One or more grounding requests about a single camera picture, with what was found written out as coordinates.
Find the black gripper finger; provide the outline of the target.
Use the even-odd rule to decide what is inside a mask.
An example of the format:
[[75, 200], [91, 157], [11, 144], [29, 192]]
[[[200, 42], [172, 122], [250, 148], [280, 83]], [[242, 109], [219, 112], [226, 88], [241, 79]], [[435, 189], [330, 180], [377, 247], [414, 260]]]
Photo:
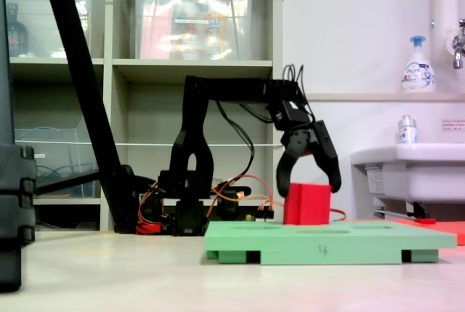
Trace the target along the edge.
[[328, 177], [331, 192], [337, 193], [341, 187], [339, 159], [323, 120], [316, 121], [313, 126], [316, 146], [312, 148], [316, 164]]
[[276, 183], [278, 193], [286, 198], [291, 184], [291, 173], [297, 161], [308, 155], [310, 142], [309, 133], [284, 134], [282, 143], [285, 146], [283, 155], [276, 169]]

